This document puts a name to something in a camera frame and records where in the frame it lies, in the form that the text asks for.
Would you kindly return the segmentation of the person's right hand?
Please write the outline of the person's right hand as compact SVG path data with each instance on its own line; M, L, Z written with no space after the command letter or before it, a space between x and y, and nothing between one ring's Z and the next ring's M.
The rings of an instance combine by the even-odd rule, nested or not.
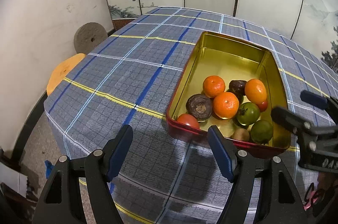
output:
M332 199L337 195L337 174L320 172L317 177L317 187L314 183L308 187L304 197L304 209L308 210L314 205L319 205L325 197Z

